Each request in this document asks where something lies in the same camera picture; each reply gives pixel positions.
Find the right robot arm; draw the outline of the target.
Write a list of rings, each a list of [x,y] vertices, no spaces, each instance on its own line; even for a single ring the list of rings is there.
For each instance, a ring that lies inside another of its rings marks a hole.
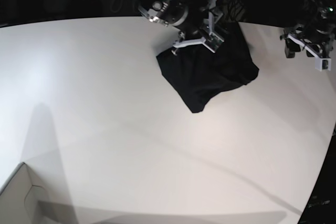
[[[218,0],[134,0],[139,13],[149,22],[179,30],[171,52],[202,45],[215,53],[224,37],[216,31],[223,16]]]

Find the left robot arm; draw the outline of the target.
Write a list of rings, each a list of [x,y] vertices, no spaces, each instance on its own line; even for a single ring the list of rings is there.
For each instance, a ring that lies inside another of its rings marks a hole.
[[[314,58],[315,68],[330,71],[335,42],[335,0],[303,0],[302,15],[294,26],[285,27],[280,36],[285,55],[294,58],[305,51]]]

